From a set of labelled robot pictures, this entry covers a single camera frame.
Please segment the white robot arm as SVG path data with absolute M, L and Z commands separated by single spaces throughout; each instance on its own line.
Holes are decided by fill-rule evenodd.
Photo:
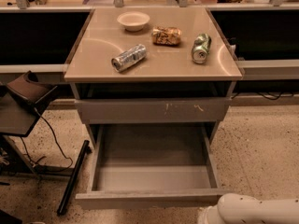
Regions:
M 266 201 L 228 193 L 205 208 L 196 224 L 299 224 L 299 199 Z

